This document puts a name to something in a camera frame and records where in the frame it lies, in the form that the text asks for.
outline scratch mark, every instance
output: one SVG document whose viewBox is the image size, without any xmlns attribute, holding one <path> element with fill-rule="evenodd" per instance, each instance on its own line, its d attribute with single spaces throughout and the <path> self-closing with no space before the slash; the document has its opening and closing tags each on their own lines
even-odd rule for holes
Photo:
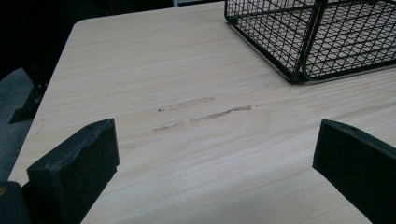
<svg viewBox="0 0 396 224">
<path fill-rule="evenodd" d="M 152 131 L 154 131 L 154 132 L 165 131 L 165 130 L 168 130 L 168 129 L 171 129 L 171 128 L 175 128 L 175 127 L 178 127 L 178 126 L 183 126 L 185 124 L 186 124 L 186 122 L 184 122 L 184 121 L 178 121 L 178 122 L 176 122 L 174 124 L 171 124 L 171 125 L 163 125 L 163 126 L 161 126 L 159 128 L 153 129 Z"/>
<path fill-rule="evenodd" d="M 160 141 L 160 139 L 140 140 L 135 143 L 130 143 L 130 144 L 119 146 L 119 150 L 134 149 L 134 148 L 142 147 L 142 146 L 148 145 L 150 143 L 158 142 L 158 141 Z"/>
<path fill-rule="evenodd" d="M 40 124 L 40 127 L 39 127 L 38 130 L 37 130 L 37 134 L 41 133 L 41 131 L 43 130 L 43 128 L 44 128 L 44 120 L 45 120 L 45 119 L 42 119 L 42 120 L 41 120 L 41 124 Z"/>
<path fill-rule="evenodd" d="M 190 119 L 189 122 L 194 123 L 194 122 L 198 122 L 198 121 L 203 120 L 203 119 L 204 120 L 216 119 L 218 117 L 230 114 L 231 112 L 244 111 L 244 110 L 250 110 L 250 109 L 251 109 L 251 105 L 242 106 L 242 107 L 235 107 L 233 109 L 229 109 L 229 110 L 224 111 L 224 112 L 220 112 L 220 113 L 204 116 L 204 117 L 201 117 L 199 119 Z"/>
<path fill-rule="evenodd" d="M 167 107 L 160 108 L 158 111 L 159 112 L 163 112 L 165 110 L 173 111 L 173 110 L 187 108 L 192 105 L 198 105 L 200 103 L 214 101 L 214 100 L 215 100 L 215 98 L 213 98 L 213 97 L 205 97 L 202 99 L 192 100 L 192 101 L 188 101 L 188 102 L 184 102 L 184 103 L 180 103 L 180 104 L 176 104 L 176 105 L 169 105 Z"/>
</svg>

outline wooden table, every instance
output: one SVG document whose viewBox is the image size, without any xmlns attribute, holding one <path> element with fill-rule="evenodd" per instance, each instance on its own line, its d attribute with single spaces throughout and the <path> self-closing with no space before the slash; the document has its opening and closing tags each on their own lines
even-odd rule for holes
<svg viewBox="0 0 396 224">
<path fill-rule="evenodd" d="M 395 72 L 292 86 L 223 3 L 82 21 L 10 180 L 114 118 L 120 166 L 84 223 L 367 223 L 313 154 L 322 119 L 396 146 Z"/>
</svg>

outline black wire basket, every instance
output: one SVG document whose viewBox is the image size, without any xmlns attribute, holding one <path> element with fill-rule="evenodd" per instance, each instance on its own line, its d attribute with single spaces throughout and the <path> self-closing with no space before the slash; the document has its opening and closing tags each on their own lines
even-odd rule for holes
<svg viewBox="0 0 396 224">
<path fill-rule="evenodd" d="M 396 63 L 394 0 L 226 0 L 226 20 L 292 83 Z"/>
</svg>

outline gray carpet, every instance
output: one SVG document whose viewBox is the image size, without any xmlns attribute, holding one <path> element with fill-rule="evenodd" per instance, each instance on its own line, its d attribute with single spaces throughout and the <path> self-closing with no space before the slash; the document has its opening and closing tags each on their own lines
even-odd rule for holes
<svg viewBox="0 0 396 224">
<path fill-rule="evenodd" d="M 8 180 L 32 125 L 31 120 L 8 124 L 15 110 L 23 107 L 32 88 L 32 81 L 22 69 L 0 81 L 0 181 Z"/>
</svg>

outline light wooden tabletop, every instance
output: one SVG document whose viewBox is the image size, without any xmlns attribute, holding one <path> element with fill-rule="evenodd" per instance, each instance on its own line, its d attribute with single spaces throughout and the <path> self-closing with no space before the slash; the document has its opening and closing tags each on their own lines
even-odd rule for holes
<svg viewBox="0 0 396 224">
<path fill-rule="evenodd" d="M 312 167 L 333 119 L 396 146 L 396 69 L 292 86 L 223 3 L 76 24 L 10 180 L 114 118 L 120 166 L 84 223 L 366 223 Z"/>
</svg>

